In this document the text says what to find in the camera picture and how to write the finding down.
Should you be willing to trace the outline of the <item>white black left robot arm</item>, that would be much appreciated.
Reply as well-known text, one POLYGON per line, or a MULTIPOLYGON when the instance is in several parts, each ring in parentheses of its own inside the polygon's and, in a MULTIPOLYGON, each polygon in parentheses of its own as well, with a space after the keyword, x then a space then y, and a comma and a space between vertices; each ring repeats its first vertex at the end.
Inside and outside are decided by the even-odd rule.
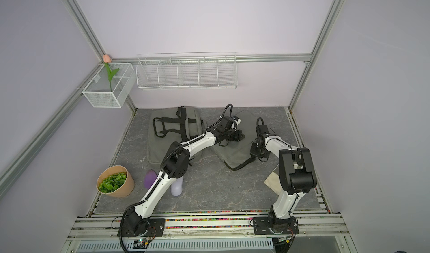
POLYGON ((190 141, 173 142, 161 163, 156 181, 145 196, 124 211, 118 228, 118 237, 129 230, 132 236, 143 236, 148 232, 150 217, 169 187, 180 180, 190 166, 196 153, 236 136, 241 119, 237 116, 222 117, 217 123, 190 141))

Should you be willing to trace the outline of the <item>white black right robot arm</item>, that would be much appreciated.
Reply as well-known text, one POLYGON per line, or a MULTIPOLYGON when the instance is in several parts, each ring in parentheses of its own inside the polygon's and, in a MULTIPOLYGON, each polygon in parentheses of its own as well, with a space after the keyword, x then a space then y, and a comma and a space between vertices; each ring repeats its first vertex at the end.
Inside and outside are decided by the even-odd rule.
POLYGON ((293 215, 299 201, 317 185, 310 150, 294 147, 278 136, 259 137, 252 144, 252 156, 272 153, 279 159, 281 192, 265 217, 254 217, 251 225, 256 235, 296 235, 298 219, 293 215))

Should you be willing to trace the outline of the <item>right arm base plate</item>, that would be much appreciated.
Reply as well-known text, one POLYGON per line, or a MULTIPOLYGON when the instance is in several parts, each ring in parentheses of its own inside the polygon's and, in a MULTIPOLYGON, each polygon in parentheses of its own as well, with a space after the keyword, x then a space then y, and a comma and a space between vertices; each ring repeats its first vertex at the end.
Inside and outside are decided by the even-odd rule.
POLYGON ((299 224, 295 217, 288 219, 254 217, 250 220, 250 225, 255 235, 297 235, 299 233, 299 224))

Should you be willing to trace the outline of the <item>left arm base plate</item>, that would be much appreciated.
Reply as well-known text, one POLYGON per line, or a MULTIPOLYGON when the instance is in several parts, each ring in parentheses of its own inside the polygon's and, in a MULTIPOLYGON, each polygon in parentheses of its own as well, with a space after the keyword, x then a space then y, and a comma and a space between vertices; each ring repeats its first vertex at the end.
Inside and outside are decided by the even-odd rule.
POLYGON ((135 237, 161 237, 165 229, 166 219, 150 218, 140 222, 132 222, 126 219, 122 224, 122 228, 118 230, 117 236, 122 235, 123 238, 135 237))

